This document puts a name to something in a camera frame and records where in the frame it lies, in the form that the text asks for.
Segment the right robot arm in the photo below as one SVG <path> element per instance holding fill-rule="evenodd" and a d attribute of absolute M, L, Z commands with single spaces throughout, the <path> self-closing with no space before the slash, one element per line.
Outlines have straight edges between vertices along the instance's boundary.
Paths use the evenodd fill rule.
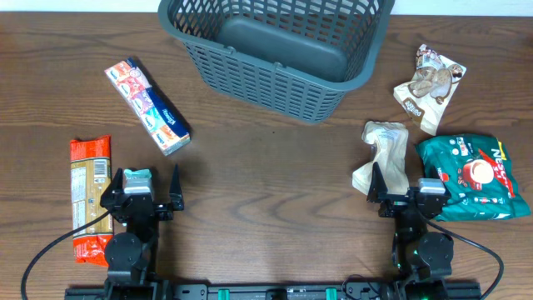
<path fill-rule="evenodd" d="M 451 275 L 454 242 L 450 235 L 430 232 L 429 221 L 450 197 L 439 178 L 421 178 L 406 194 L 388 192 L 378 163 L 372 164 L 366 200 L 380 205 L 381 218 L 395 220 L 392 261 L 399 278 L 379 288 L 381 299 L 447 299 L 444 277 Z"/>

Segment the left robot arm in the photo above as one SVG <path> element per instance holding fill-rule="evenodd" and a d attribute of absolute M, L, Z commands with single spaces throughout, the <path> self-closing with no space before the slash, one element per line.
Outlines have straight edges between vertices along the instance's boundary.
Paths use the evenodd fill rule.
<path fill-rule="evenodd" d="M 126 231 L 113 236 L 105 247 L 108 264 L 106 299 L 172 299 L 169 281 L 156 275 L 159 223 L 171 221 L 184 209 L 179 169 L 174 167 L 170 200 L 154 202 L 150 178 L 124 179 L 118 169 L 101 196 L 100 206 Z"/>

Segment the grey plastic lattice basket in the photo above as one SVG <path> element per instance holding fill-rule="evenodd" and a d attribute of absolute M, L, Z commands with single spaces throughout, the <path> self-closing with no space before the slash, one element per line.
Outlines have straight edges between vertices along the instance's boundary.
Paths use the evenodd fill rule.
<path fill-rule="evenodd" d="M 321 123 L 371 78 L 394 0 L 162 0 L 205 84 Z"/>

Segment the green Nescafe coffee bag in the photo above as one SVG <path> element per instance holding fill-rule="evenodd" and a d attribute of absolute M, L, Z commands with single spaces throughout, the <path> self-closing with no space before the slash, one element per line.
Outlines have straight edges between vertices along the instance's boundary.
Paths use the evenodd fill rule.
<path fill-rule="evenodd" d="M 426 176 L 435 171 L 451 194 L 436 221 L 506 220 L 531 214 L 511 173 L 511 157 L 496 137 L 437 136 L 418 144 L 416 151 Z"/>

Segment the beige paper pouch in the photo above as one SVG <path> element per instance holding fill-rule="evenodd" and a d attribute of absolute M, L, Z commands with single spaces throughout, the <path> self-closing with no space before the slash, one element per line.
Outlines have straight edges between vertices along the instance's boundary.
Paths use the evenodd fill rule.
<path fill-rule="evenodd" d="M 374 163 L 378 163 L 388 192 L 405 195 L 409 181 L 405 173 L 407 128 L 399 122 L 366 123 L 361 139 L 376 150 L 371 162 L 359 167 L 352 174 L 352 186 L 367 195 L 371 184 Z"/>

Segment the brown cookie pouch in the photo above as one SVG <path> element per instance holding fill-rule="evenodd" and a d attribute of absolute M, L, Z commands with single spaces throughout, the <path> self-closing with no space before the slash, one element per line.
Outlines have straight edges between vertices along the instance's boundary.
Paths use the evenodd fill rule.
<path fill-rule="evenodd" d="M 393 89 L 393 96 L 423 132 L 436 135 L 441 118 L 466 73 L 466 67 L 425 44 L 416 52 L 416 71 L 409 82 Z"/>

